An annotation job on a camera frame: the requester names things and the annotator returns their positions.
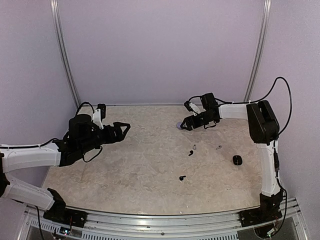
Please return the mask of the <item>lilac earbud charging case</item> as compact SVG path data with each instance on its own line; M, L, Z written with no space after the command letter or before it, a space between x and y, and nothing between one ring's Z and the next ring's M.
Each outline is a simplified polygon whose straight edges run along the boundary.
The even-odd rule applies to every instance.
M177 127L178 129L182 130L181 125L182 125L182 122L178 122L178 123L176 124L176 127Z

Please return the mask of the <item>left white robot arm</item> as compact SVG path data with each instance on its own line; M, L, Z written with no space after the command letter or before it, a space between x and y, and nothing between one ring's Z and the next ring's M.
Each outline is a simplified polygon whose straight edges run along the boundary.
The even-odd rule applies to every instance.
M101 150L103 145L123 141L130 128L128 123L104 125L100 117L78 114L69 120L67 134L62 139L54 138L38 145L1 146L0 196L35 205L49 211L57 221L66 222L70 211L55 190L34 186L10 173L34 167L71 166L94 149Z

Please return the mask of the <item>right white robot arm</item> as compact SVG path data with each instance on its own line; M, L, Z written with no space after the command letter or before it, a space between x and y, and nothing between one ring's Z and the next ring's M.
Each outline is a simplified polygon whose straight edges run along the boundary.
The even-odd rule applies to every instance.
M217 124L225 119L247 120L249 135L259 149L262 167L260 207L255 216L260 222L268 221L279 210L284 192L279 180L280 126L271 105L267 100L239 104L218 104L213 101L203 102L202 105L204 111L201 112L194 103L186 101L184 106L192 115L177 123L177 128L192 131L199 127L206 129L210 122Z

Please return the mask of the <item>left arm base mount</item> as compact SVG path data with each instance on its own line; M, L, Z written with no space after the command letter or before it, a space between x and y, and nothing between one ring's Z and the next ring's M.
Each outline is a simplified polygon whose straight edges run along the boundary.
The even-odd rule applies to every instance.
M81 210L67 208L65 201L56 190L51 188L47 188L47 190L52 194L54 202L50 209L45 210L43 218L56 223L69 225L70 227L75 226L83 228L86 223L88 213Z

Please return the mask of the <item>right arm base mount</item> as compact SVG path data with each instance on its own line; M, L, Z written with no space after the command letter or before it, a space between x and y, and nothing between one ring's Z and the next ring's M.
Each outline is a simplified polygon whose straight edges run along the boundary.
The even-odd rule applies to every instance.
M239 218L242 227L248 227L274 221L283 217L280 204L283 200L283 191L266 196L259 194L259 207L240 211Z

